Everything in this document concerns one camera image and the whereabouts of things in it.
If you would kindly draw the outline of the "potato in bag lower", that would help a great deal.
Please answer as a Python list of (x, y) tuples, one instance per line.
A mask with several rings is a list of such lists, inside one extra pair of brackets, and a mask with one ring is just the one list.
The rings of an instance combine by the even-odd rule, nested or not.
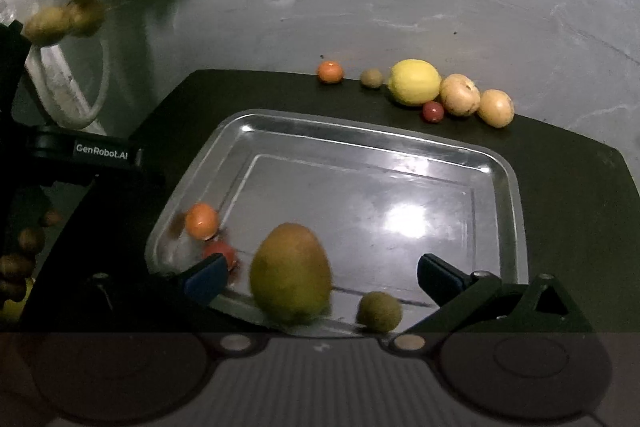
[(72, 23), (66, 6), (46, 6), (24, 25), (23, 35), (34, 45), (54, 46), (70, 33)]

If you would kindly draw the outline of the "potato in bag right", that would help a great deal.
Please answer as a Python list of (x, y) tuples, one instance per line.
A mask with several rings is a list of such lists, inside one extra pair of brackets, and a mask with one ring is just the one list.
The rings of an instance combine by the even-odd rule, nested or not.
[(70, 18), (70, 34), (74, 37), (91, 37), (103, 25), (105, 6), (99, 0), (85, 4), (70, 3), (67, 5)]

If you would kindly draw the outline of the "yellow lemon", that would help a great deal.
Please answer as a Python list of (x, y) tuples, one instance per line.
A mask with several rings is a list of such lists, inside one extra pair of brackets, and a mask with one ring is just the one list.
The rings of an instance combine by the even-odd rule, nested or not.
[(442, 76), (429, 62), (408, 58), (390, 69), (388, 90), (404, 105), (421, 106), (439, 96)]

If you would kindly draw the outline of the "brown kiwi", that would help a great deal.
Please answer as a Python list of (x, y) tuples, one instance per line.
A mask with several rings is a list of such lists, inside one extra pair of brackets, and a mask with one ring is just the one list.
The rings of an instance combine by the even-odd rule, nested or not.
[(369, 331), (389, 333), (396, 329), (401, 320), (400, 302), (384, 291), (371, 291), (359, 301), (356, 321)]
[(385, 76), (377, 68), (369, 68), (364, 70), (359, 77), (360, 83), (363, 87), (368, 89), (378, 89), (383, 86)]

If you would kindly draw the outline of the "silver metal tray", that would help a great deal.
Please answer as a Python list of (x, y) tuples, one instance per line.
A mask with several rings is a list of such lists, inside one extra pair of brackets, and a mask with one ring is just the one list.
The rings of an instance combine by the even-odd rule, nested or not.
[(204, 247), (180, 219), (196, 202), (220, 216), (221, 235), (238, 254), (215, 310), (265, 325), (248, 269), (277, 226), (295, 222), (318, 237), (332, 270), (329, 310), (293, 334), (358, 332), (360, 298), (385, 291), (402, 308), (401, 329), (436, 310), (416, 267), (434, 254), (459, 270), (487, 271), (506, 283), (528, 279), (518, 180), (485, 147), (348, 120), (250, 109), (224, 120), (172, 192), (146, 242), (155, 273), (196, 265)]

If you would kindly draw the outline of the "smooth tan passion fruit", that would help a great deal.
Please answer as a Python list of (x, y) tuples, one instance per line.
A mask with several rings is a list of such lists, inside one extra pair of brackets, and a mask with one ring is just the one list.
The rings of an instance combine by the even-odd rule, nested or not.
[(485, 124), (494, 128), (504, 128), (514, 118), (512, 98), (501, 90), (488, 89), (480, 96), (477, 114)]

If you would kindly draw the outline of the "dark red cherry tomato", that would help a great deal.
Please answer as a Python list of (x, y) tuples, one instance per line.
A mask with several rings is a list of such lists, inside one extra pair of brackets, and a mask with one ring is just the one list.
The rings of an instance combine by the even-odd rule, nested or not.
[(202, 252), (203, 259), (207, 259), (215, 255), (221, 255), (226, 259), (229, 273), (233, 272), (238, 265), (238, 255), (236, 254), (236, 250), (221, 239), (212, 239), (204, 246)]

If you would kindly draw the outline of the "green yellow mango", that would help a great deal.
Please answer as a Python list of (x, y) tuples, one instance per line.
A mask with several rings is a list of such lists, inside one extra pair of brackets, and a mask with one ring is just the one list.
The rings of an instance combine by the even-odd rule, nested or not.
[(330, 304), (328, 256), (316, 234), (298, 223), (282, 223), (268, 234), (248, 279), (256, 305), (273, 322), (310, 323)]

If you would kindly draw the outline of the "small orange tangerine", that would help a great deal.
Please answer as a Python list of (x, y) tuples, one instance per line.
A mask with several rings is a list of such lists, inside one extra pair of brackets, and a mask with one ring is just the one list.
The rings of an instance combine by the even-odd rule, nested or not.
[(317, 78), (324, 83), (339, 83), (344, 78), (344, 69), (339, 62), (323, 61), (317, 67)]

